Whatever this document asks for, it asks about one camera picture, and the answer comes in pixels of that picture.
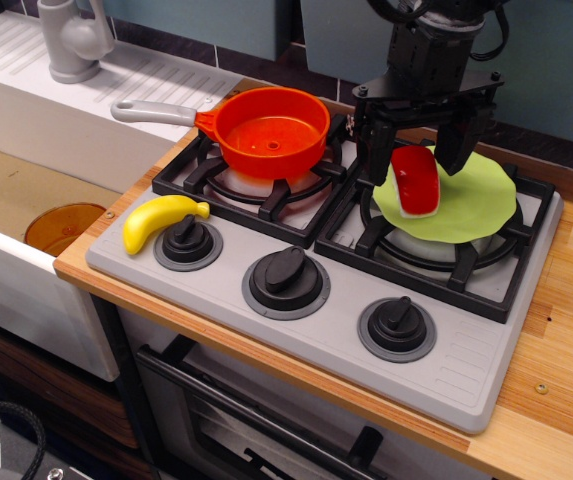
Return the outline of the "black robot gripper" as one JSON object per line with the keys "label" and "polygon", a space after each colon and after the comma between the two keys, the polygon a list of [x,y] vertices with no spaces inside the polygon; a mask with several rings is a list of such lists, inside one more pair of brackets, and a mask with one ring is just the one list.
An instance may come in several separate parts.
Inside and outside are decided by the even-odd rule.
{"label": "black robot gripper", "polygon": [[497,72],[471,71],[469,61],[488,62],[505,38],[482,52],[473,43],[483,14],[395,14],[386,72],[354,88],[357,159],[368,181],[387,177],[398,130],[437,126],[434,155],[447,175],[460,172],[495,110],[503,84]]}

